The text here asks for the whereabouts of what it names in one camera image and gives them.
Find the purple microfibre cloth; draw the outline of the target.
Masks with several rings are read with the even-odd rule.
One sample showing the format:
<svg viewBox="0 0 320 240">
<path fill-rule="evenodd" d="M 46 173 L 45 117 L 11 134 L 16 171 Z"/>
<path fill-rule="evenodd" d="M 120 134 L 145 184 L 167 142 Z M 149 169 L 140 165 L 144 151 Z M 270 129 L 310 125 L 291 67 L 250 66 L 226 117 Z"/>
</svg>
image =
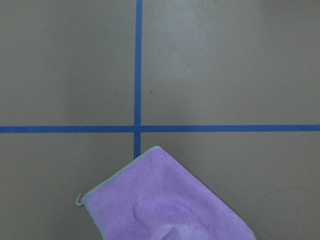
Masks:
<svg viewBox="0 0 320 240">
<path fill-rule="evenodd" d="M 154 146 L 76 199 L 105 240 L 253 240 L 248 225 Z"/>
</svg>

